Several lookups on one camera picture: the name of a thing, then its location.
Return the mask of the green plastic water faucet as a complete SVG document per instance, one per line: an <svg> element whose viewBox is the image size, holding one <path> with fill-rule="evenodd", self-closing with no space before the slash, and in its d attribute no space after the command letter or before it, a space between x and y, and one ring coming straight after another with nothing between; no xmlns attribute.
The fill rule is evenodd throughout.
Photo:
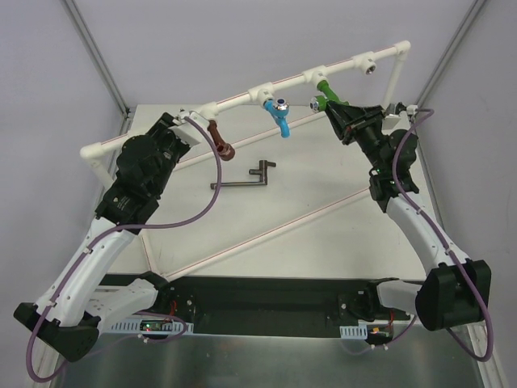
<svg viewBox="0 0 517 388"><path fill-rule="evenodd" d="M327 80L322 80L317 84L317 90L321 92L320 95L314 96L310 102L309 107L315 113L324 112L329 102L340 103L348 105L349 102L341 100L337 94L332 90Z"/></svg>

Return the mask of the white PVC pipe frame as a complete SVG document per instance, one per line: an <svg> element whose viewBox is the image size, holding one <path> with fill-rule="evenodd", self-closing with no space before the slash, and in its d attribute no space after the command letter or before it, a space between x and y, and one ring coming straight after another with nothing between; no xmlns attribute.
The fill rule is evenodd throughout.
<svg viewBox="0 0 517 388"><path fill-rule="evenodd" d="M393 65L392 72L389 77L388 86L386 88L385 95L381 101L381 105L386 108L389 105L391 98L393 97L395 87L397 85L398 79L401 74L401 69L402 69L404 63L406 62L406 58L408 56L410 48L411 48L411 43L408 40L403 40L403 41L397 42L396 44L389 46L388 48L383 48L383 49L375 51L375 52L369 51L369 52L360 53L360 54L357 54L346 60L338 61L338 62L335 62L330 65L319 65L319 66L313 67L313 68L305 70L299 74L293 75L288 78L284 78L279 81L265 82L263 84L254 86L239 95L229 97L229 98L221 100L219 102L206 103L206 104L200 105L199 107L196 107L196 108L194 108L192 110L188 110L188 111L196 111L205 119L216 121L217 116L220 113L226 112L230 109L234 109L234 108L237 108L242 105L256 104L256 105L260 106L262 109L264 109L263 103L267 99L276 99L276 97L275 97L276 92L291 89L295 86L301 86L301 85L312 85L314 87L317 87L317 84L320 81L322 81L322 80L328 81L328 77L331 74L341 73L341 72L347 71L347 70L360 70L362 74L369 75L375 71L376 63L379 60L382 60L382 59L385 59L388 57L393 57L394 65ZM304 116L298 120L288 121L290 133L291 133L292 129L294 129L298 126L301 126L303 124L309 124L322 117L323 117L323 115L321 113L313 113L309 116ZM201 133L203 132L203 129L197 123L192 121L190 118L186 117L185 120L189 121ZM277 134L280 135L280 129L275 124L275 127L273 129L267 130L263 133L255 134L251 137L243 138L231 145L236 150L239 147L253 144L256 141L261 141L263 139L275 136ZM209 140L211 140L214 145L214 142L213 142L210 134L208 133L208 130L207 130L207 133L203 134L203 136L204 135L207 135ZM219 157L217 151L209 150L209 151L207 151L203 154L199 154L193 158L188 158L184 162L180 162L178 164L177 168L178 169L187 168L189 166L195 165L196 163L203 162L205 160L209 160L210 158L219 158L219 160L224 162Z"/></svg>

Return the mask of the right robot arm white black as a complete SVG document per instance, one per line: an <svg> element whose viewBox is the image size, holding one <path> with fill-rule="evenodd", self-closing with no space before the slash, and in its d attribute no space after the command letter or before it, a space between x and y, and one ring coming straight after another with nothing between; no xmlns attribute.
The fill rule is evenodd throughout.
<svg viewBox="0 0 517 388"><path fill-rule="evenodd" d="M416 315L429 331L448 329L485 318L491 271L473 260L446 235L426 211L410 168L418 138L413 129L382 132L385 110L330 101L325 113L337 138L357 143L371 163L371 198L402 231L416 252L426 279L421 285L380 280L364 298L364 311L383 318L391 309Z"/></svg>

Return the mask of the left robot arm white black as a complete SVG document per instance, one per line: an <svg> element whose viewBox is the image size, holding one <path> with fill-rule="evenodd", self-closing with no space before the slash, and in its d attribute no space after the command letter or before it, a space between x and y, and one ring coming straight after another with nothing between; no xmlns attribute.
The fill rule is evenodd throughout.
<svg viewBox="0 0 517 388"><path fill-rule="evenodd" d="M81 360L112 325L141 310L170 307L168 282L147 271L103 300L93 292L118 255L158 208L173 169L190 149L162 114L147 133L129 138L116 160L116 180L95 210L81 246L36 302L19 304L14 317L69 362Z"/></svg>

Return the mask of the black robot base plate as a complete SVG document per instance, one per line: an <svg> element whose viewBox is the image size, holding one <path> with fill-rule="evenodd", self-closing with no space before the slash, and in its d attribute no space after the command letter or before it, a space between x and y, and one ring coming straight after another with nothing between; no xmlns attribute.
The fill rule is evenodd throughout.
<svg viewBox="0 0 517 388"><path fill-rule="evenodd" d="M407 323L380 305L370 280L184 276L164 287L154 313L172 313L196 334L337 338L360 322Z"/></svg>

